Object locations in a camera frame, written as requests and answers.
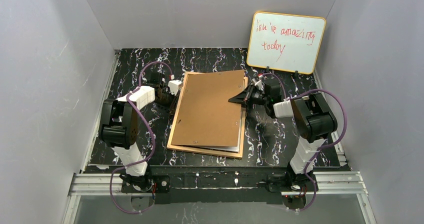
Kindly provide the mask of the printed photo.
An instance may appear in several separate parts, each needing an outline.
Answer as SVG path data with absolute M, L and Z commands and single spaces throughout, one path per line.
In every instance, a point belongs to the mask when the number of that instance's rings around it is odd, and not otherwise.
M 242 138 L 243 130 L 244 130 L 244 126 L 240 125 L 239 132 L 238 132 L 237 146 L 191 146 L 191 148 L 200 148 L 200 149 L 206 149 L 206 150 L 238 153 L 240 150 L 241 142 L 242 142 L 241 138 Z

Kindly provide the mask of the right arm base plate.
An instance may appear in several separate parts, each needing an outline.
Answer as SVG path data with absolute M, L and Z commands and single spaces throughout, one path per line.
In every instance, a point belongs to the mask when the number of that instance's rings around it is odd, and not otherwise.
M 282 174 L 268 175 L 265 183 L 265 188 L 271 193 L 290 192 L 292 196 L 304 196 L 308 191 L 313 192 L 316 186 L 316 183 L 308 178 L 292 182 Z

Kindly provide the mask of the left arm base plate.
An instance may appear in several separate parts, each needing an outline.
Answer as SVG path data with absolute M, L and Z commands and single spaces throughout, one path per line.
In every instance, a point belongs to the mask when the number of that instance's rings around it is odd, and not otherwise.
M 120 174 L 122 193 L 168 193 L 170 191 L 170 177 L 166 175 L 131 176 Z

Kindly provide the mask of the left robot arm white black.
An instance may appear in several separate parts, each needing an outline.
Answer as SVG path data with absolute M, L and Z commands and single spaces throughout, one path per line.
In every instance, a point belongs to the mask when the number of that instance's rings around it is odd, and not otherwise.
M 127 175 L 141 177 L 148 168 L 136 144 L 141 110 L 151 103 L 171 107 L 182 86 L 173 75 L 166 81 L 163 73 L 156 72 L 126 95 L 103 101 L 98 136 L 118 155 Z

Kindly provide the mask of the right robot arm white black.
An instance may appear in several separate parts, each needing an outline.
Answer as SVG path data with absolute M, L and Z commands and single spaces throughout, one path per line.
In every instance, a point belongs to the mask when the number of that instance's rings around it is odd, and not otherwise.
M 243 108 L 260 105 L 273 119 L 293 118 L 299 139 L 288 171 L 293 175 L 309 174 L 325 140 L 337 130 L 337 119 L 326 102 L 325 90 L 313 89 L 299 96 L 284 100 L 280 83 L 253 81 L 242 92 L 228 99 Z

